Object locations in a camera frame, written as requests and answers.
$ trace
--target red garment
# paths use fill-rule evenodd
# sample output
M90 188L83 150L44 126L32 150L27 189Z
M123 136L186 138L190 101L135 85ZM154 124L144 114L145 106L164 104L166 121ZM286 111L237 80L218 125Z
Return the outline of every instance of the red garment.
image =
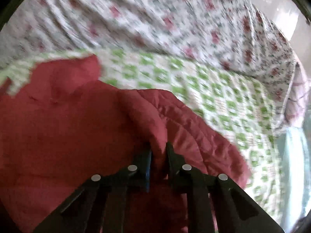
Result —
M94 174L129 165L150 142L149 194L129 200L126 232L187 231L184 199L165 175L165 144L203 173L226 173L244 187L249 170L237 148L164 90L119 90L98 81L96 56L38 65L31 83L0 98L0 198L31 232Z

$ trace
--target white tile floor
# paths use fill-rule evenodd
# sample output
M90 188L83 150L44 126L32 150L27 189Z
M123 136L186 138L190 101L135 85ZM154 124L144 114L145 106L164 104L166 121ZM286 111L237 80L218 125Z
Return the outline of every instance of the white tile floor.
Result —
M311 26L292 0L251 0L290 41L311 78Z

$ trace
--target red fabric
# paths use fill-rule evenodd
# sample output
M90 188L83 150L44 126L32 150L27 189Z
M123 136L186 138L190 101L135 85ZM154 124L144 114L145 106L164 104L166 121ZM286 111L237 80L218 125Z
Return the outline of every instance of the red fabric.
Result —
M226 173L245 186L249 170L237 148L172 93L119 90L99 75L96 56L51 61L15 98L0 98L0 198L24 233L93 174L129 165L146 142L150 193L130 197L127 232L187 231L184 197L163 178L167 141L203 173Z

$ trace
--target red cloth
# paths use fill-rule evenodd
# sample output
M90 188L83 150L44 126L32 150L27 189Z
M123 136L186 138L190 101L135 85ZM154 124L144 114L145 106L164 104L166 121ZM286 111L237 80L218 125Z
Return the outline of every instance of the red cloth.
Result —
M184 198L163 178L167 141L203 173L245 186L249 170L237 148L172 93L119 90L99 75L96 56L51 61L14 98L0 98L0 199L24 233L93 174L129 165L146 142L150 193L130 197L127 232L187 231Z

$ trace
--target silver rivet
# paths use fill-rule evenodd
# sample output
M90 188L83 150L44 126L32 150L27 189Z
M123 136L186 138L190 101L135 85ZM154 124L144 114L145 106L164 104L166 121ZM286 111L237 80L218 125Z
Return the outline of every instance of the silver rivet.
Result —
M227 179L228 179L228 176L227 176L226 174L224 174L224 173L221 173L220 175L218 175L218 178L219 178L220 180L227 180Z
M99 174L94 174L92 177L91 177L91 180L93 181L99 181L100 180L100 175Z
M130 165L130 166L128 166L128 170L131 171L131 172L136 171L137 170L137 166Z
M190 165L188 165L188 164L183 165L183 169L184 169L185 171L190 171L191 168L192 168L192 166L190 166Z

